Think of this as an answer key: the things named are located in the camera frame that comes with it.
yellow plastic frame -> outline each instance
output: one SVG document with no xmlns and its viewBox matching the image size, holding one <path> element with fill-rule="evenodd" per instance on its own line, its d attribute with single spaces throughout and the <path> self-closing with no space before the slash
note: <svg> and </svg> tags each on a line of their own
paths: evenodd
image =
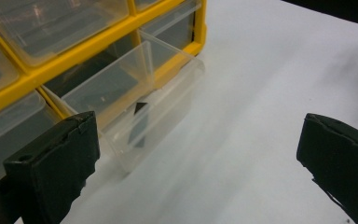
<svg viewBox="0 0 358 224">
<path fill-rule="evenodd" d="M 138 29 L 145 23 L 155 19 L 157 16 L 167 13 L 184 1 L 185 0 L 162 0 L 139 12 L 136 9 L 134 1 L 128 0 L 130 9 L 129 17 L 59 54 L 54 59 L 35 67 L 24 63 L 19 56 L 14 53 L 13 49 L 7 44 L 7 42 L 0 36 L 0 47 L 20 70 L 19 79 L 6 88 L 0 90 L 0 110 L 19 100 L 28 92 L 38 89 L 44 83 L 72 66 L 86 61 L 98 52 L 106 49 L 110 44 L 119 40 L 122 36 Z M 196 11 L 194 41 L 184 49 L 187 53 L 197 55 L 205 44 L 205 10 L 206 0 L 201 0 L 201 8 Z M 166 71 L 168 70 L 178 69 L 176 64 L 175 58 L 173 58 L 159 68 L 156 76 L 156 88 L 163 86 L 173 77 L 166 77 L 164 74 L 167 74 Z M 43 96 L 47 97 L 46 93 L 43 92 L 42 89 L 38 90 Z M 52 108 L 57 109 L 57 106 L 54 105 L 48 97 L 47 100 Z M 63 113 L 59 110 L 57 111 L 61 117 L 65 117 Z"/>
</svg>

dark background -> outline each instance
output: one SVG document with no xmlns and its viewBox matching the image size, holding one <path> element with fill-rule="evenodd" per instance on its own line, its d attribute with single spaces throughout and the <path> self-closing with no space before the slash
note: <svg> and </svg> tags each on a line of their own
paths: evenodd
<svg viewBox="0 0 358 224">
<path fill-rule="evenodd" d="M 301 7 L 358 23 L 358 0 L 283 0 Z"/>
</svg>

small dark object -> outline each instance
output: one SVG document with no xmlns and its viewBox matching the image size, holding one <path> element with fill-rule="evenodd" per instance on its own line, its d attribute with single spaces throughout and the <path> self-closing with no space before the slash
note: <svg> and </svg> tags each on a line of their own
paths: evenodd
<svg viewBox="0 0 358 224">
<path fill-rule="evenodd" d="M 61 121 L 4 161 L 0 223 L 60 223 L 99 158 L 94 112 Z"/>
<path fill-rule="evenodd" d="M 358 223 L 358 130 L 308 114 L 296 157 L 313 174 L 314 182 Z"/>
<path fill-rule="evenodd" d="M 141 109 L 143 109 L 147 103 L 136 103 L 135 112 L 133 113 L 136 115 Z M 141 134 L 147 127 L 147 116 L 142 118 L 140 122 L 138 122 L 131 130 L 129 143 L 133 141 L 139 134 Z M 144 147 L 145 146 L 145 137 L 139 139 L 139 141 L 135 145 L 136 147 Z"/>
</svg>

white surface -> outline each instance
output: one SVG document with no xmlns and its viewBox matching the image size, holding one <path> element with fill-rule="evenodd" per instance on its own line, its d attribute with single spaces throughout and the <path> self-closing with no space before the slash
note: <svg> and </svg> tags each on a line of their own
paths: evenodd
<svg viewBox="0 0 358 224">
<path fill-rule="evenodd" d="M 358 24 L 278 0 L 209 0 L 207 77 L 130 175 L 103 156 L 63 223 L 346 223 L 296 160 L 313 112 L 358 128 Z"/>
</svg>

storage drawer organizer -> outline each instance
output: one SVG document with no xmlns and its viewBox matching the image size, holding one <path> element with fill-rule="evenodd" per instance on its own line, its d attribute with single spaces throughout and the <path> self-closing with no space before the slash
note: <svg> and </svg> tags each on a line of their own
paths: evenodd
<svg viewBox="0 0 358 224">
<path fill-rule="evenodd" d="M 206 0 L 0 0 L 0 144 L 21 140 L 15 151 L 41 134 L 59 120 L 51 108 L 62 117 L 92 110 L 100 137 L 133 170 L 191 106 L 204 74 L 194 56 L 205 42 L 205 7 Z M 35 89 L 51 108 L 38 93 L 27 95 Z M 36 101 L 38 109 L 25 106 Z M 40 121 L 27 121 L 29 113 Z M 17 136 L 33 125 L 40 132 Z M 12 151 L 2 153 L 0 160 Z"/>
<path fill-rule="evenodd" d="M 206 0 L 0 0 L 0 49 L 18 71 L 0 89 L 0 110 L 108 47 L 118 59 L 143 42 L 138 30 L 196 55 L 205 43 L 205 8 Z M 173 78 L 163 74 L 155 87 Z"/>
</svg>

